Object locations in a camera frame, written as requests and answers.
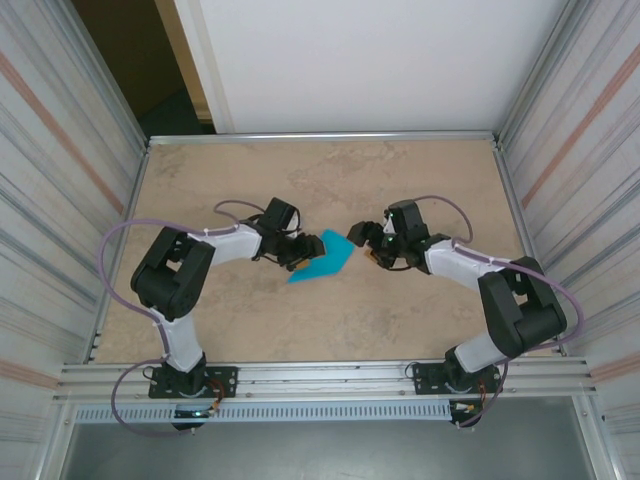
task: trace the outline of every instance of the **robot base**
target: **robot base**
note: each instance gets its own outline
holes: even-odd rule
[[[414,363],[411,365],[416,395],[443,395],[461,393],[480,395],[484,384],[486,393],[495,393],[500,384],[500,372],[495,366],[470,374],[464,382],[452,385],[445,363]]]
[[[179,372],[166,363],[153,368],[150,383],[149,398],[218,398],[220,385],[224,388],[223,397],[233,398],[238,367],[209,366],[203,355],[189,372]]]

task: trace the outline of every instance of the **blue cloth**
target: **blue cloth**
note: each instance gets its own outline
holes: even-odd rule
[[[311,264],[307,268],[293,272],[288,283],[335,275],[342,270],[355,248],[353,243],[333,230],[325,230],[320,239],[324,243],[325,255],[312,258]]]

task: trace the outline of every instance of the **corrugated metal wall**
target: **corrugated metal wall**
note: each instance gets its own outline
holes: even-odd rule
[[[144,156],[64,2],[0,2],[0,478],[21,478],[63,362],[83,360],[94,254]]]
[[[547,272],[587,314],[585,355],[640,475],[640,2],[594,1],[505,145]]]

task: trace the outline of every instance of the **marble table surface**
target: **marble table surface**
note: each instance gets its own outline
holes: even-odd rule
[[[151,150],[135,217],[216,228],[220,200],[263,206],[277,196],[302,212],[305,231],[344,235],[360,220],[381,220],[390,203],[444,195],[469,214],[472,248],[522,255],[486,141],[158,145]],[[432,233],[466,233],[451,207],[421,203]],[[231,207],[243,217],[253,212]],[[131,274],[157,235],[129,232],[116,289],[131,300]],[[438,358],[485,329],[477,293],[418,271],[387,272],[356,249],[337,275],[287,284],[267,261],[212,269],[194,310],[210,361],[332,361]],[[151,322],[111,302],[96,361],[134,362],[161,354]]]

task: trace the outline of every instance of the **dark floor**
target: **dark floor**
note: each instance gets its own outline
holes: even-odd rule
[[[167,98],[138,119],[147,138],[154,135],[203,135],[213,132],[196,117],[187,89]]]
[[[444,421],[216,423],[158,439],[77,425],[69,452],[67,480],[595,478],[568,398],[500,399],[475,431]]]

